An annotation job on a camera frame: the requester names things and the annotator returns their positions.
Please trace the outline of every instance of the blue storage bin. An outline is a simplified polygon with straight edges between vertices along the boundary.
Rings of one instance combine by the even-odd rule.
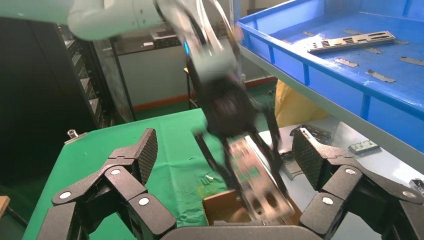
[[[291,78],[424,153],[424,0],[292,0],[242,18],[241,45]],[[307,43],[389,31],[403,42],[309,54]],[[335,62],[357,63],[349,67]],[[369,69],[392,78],[369,76]]]

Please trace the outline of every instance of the gray table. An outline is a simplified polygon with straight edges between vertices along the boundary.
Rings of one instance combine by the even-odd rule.
[[[362,134],[358,133],[344,122],[337,120],[333,116],[317,121],[312,121],[310,124],[332,132],[331,140],[329,140],[326,144],[334,147],[347,150],[348,147],[352,144],[368,140]],[[282,144],[278,147],[279,150],[291,148],[293,137],[289,136],[289,134],[294,128],[298,126],[299,124],[282,127],[279,129],[282,138]],[[267,144],[272,144],[269,131],[261,132],[260,136]],[[256,150],[256,152],[258,152],[258,155],[263,158],[264,156],[259,152],[258,148],[250,139],[250,137],[246,137],[246,139],[249,144]],[[419,173],[382,148],[370,151],[365,155],[356,155],[355,158],[368,170],[408,187],[411,179],[424,179],[423,174]],[[282,170],[280,171],[280,174],[285,185],[287,186],[290,197],[293,199],[299,209],[304,211],[308,204],[311,202],[312,198],[318,192],[312,188],[304,174],[294,177],[293,180],[290,180]],[[360,217],[349,212],[347,213],[332,239],[380,240],[381,236],[380,234],[374,232]]]

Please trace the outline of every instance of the white circular joint cap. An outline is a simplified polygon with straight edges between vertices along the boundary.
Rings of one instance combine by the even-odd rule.
[[[111,172],[110,172],[110,174],[112,174],[112,175],[117,175],[117,174],[119,174],[121,172],[121,170],[119,170],[119,169],[113,169]]]
[[[334,204],[334,201],[331,198],[326,197],[326,196],[322,198],[322,202],[327,204],[327,205],[333,205]]]
[[[65,191],[65,192],[63,192],[63,193],[59,196],[59,198],[60,198],[60,199],[66,199],[66,198],[68,198],[70,195],[71,195],[71,192],[70,192],[70,191]]]
[[[410,199],[414,199],[414,198],[416,198],[417,196],[415,196],[415,194],[413,194],[412,192],[410,192],[410,191],[403,191],[402,192],[402,194],[403,195],[405,195],[405,196],[407,196],[408,198],[410,198]]]
[[[357,172],[356,171],[354,171],[354,170],[352,170],[352,169],[350,169],[350,168],[346,168],[346,170],[344,170],[346,173],[348,173],[348,174],[351,174],[351,175],[353,175],[353,174],[357,174]]]
[[[147,197],[143,197],[142,199],[140,199],[140,201],[138,201],[138,204],[140,204],[141,206],[145,206],[149,203],[149,199]]]

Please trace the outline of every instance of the metal fastener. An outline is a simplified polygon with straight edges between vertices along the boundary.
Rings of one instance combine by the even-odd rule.
[[[326,196],[322,198],[322,202],[327,204],[327,205],[333,205],[334,204],[334,201],[331,198],[326,197]]]
[[[117,174],[119,174],[121,172],[121,170],[119,170],[119,169],[113,169],[111,172],[110,172],[110,174],[112,174],[112,175],[117,175]]]
[[[417,196],[415,196],[415,194],[413,194],[412,192],[410,192],[410,191],[403,191],[402,192],[403,193],[403,195],[405,195],[405,196],[407,196],[408,198],[410,198],[410,199],[414,199],[414,198],[416,198]]]
[[[78,134],[77,134],[77,132],[75,131],[75,129],[71,129],[71,130],[67,131],[67,135],[68,135],[71,139],[74,139],[74,138],[78,137]]]
[[[142,199],[140,199],[140,201],[138,201],[138,204],[140,204],[141,206],[145,206],[149,203],[149,199],[147,197],[143,197]]]
[[[344,170],[346,173],[348,173],[348,174],[357,174],[357,172],[356,171],[354,171],[354,170],[352,170],[352,169],[350,169],[350,168],[346,168],[346,170]]]
[[[63,192],[63,193],[59,196],[59,198],[60,198],[60,199],[66,199],[66,198],[68,198],[70,195],[71,195],[71,192],[70,192],[70,191],[65,191],[65,192]]]

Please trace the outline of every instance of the shelf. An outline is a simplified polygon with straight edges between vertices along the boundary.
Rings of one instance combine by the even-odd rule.
[[[263,68],[279,80],[289,85],[294,90],[298,91],[314,103],[320,105],[330,114],[335,116],[340,121],[346,123],[351,128],[355,129],[368,139],[380,145],[386,151],[401,159],[404,163],[416,169],[420,173],[424,173],[424,154],[399,140],[398,138],[390,135],[389,133],[381,130],[375,125],[369,123],[358,115],[346,110],[345,108],[337,105],[333,101],[325,98],[321,94],[305,86],[303,83],[287,76],[282,70],[275,65],[269,63],[263,58],[252,53],[243,46],[240,46],[241,54],[253,63]]]

